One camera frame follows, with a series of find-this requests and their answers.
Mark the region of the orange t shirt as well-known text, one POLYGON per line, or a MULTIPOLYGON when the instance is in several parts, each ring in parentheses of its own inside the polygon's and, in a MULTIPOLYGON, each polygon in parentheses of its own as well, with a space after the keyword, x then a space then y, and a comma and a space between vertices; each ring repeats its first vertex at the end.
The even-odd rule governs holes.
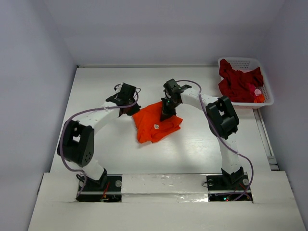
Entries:
POLYGON ((162 102, 151 104, 135 113, 132 118, 137 129, 137 141, 156 143, 167 135, 180 130, 183 119, 173 115, 160 121, 162 102))

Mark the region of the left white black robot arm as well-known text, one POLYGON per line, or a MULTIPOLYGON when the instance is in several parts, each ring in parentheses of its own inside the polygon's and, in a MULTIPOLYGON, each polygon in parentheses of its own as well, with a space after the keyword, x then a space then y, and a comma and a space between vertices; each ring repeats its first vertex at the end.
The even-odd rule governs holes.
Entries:
POLYGON ((90 184, 101 190, 107 182, 106 169, 94 159, 95 134, 123 114, 132 116, 140 110, 137 87, 121 83, 114 90, 101 106, 78 112, 63 125, 57 154, 66 169, 78 174, 82 187, 90 184))

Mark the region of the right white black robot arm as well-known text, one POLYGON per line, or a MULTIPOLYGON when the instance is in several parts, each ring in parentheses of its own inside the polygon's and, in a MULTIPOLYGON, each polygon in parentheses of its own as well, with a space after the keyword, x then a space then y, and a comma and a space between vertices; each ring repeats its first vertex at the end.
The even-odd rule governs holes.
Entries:
POLYGON ((180 86, 178 81, 171 79, 164 87, 164 98, 162 98, 162 111, 160 121, 167 120, 176 115, 176 107, 180 104, 193 106, 205 114, 209 128, 216 136, 222 157, 221 182, 225 188, 234 188, 244 176, 244 169, 239 161, 236 145, 236 132, 238 131, 239 118, 235 109, 226 96, 214 97, 202 93, 201 86, 195 84, 199 89, 190 85, 180 86))

